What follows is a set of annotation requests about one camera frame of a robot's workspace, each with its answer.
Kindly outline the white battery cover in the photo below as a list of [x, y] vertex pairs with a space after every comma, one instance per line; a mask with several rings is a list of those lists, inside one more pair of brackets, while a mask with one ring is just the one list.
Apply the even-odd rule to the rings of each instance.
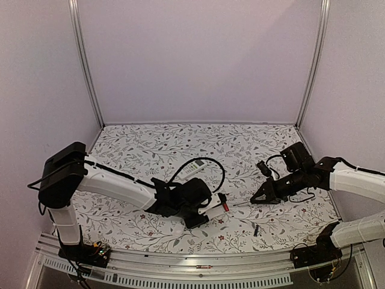
[[183, 234], [185, 226], [183, 224], [177, 224], [170, 228], [170, 232], [172, 233], [173, 236], [175, 237], [180, 237]]

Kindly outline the purple AA battery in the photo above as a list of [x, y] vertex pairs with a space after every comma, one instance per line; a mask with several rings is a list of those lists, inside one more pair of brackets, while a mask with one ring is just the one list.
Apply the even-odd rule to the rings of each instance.
[[254, 237], [257, 237], [257, 236], [258, 236], [258, 232], [259, 232], [259, 225], [256, 225], [256, 226], [255, 226], [255, 229], [254, 229], [254, 234], [253, 234], [253, 236], [254, 236]]

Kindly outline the white remote with buttons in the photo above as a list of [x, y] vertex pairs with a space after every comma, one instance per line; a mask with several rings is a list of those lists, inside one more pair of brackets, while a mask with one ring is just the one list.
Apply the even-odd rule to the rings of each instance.
[[182, 168], [178, 174], [180, 180], [185, 180], [203, 170], [208, 163], [204, 160], [194, 160]]

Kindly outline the red gold AA battery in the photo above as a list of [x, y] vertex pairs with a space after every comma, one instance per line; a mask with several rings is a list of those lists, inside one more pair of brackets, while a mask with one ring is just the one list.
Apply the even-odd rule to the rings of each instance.
[[208, 266], [203, 266], [203, 265], [198, 265], [196, 266], [196, 269], [211, 269], [212, 266], [208, 265]]

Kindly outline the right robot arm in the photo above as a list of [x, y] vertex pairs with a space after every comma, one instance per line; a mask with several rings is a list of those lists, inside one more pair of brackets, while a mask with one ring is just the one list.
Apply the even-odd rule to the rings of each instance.
[[[384, 173], [347, 162], [342, 157], [324, 157], [315, 162], [302, 142], [282, 150], [280, 156], [289, 175], [275, 180], [266, 162], [257, 167], [266, 176], [266, 181], [251, 197], [251, 204], [278, 204], [288, 201], [305, 188], [345, 191], [384, 202]], [[384, 212], [351, 222], [335, 222], [326, 226], [312, 247], [311, 257], [323, 263], [334, 253], [334, 249], [356, 243], [384, 238]]]

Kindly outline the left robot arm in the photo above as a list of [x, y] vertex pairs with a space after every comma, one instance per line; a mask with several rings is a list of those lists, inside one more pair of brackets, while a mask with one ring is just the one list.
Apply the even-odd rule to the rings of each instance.
[[85, 261], [89, 248], [75, 216], [72, 196], [87, 191], [127, 202], [163, 217], [180, 217], [187, 228], [207, 221], [206, 212], [217, 203], [204, 181], [193, 178], [179, 184], [152, 178], [144, 182], [104, 166], [74, 142], [46, 160], [40, 179], [27, 185], [38, 191], [38, 200], [52, 215], [62, 244], [76, 261]]

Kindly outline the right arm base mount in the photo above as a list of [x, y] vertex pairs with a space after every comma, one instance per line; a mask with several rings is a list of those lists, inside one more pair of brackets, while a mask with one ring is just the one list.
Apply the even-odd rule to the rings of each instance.
[[328, 265], [325, 269], [312, 269], [310, 277], [316, 282], [330, 281], [337, 270], [337, 265], [339, 265], [342, 251], [331, 241], [331, 234], [338, 224], [339, 222], [334, 222], [327, 225], [317, 236], [314, 245], [308, 246], [301, 243], [290, 252], [290, 260], [296, 269], [337, 261], [336, 265]]

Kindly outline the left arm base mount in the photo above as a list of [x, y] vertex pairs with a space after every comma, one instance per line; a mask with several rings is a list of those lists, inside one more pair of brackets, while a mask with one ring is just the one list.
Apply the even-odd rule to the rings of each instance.
[[98, 241], [96, 245], [84, 243], [80, 225], [78, 225], [75, 234], [70, 235], [70, 239], [74, 239], [75, 242], [63, 242], [59, 229], [57, 229], [57, 235], [60, 244], [58, 256], [61, 258], [75, 263], [107, 268], [111, 247], [108, 244], [103, 244], [101, 241]]

